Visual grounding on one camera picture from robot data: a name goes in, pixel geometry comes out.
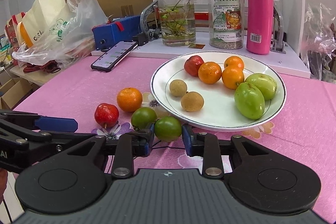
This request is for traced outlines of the person's left hand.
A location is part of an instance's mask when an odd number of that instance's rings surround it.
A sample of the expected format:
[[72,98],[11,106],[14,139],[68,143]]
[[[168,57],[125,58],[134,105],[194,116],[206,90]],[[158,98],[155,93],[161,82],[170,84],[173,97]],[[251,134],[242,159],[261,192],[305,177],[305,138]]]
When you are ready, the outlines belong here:
[[0,199],[3,200],[3,194],[7,188],[8,172],[5,169],[0,169]]

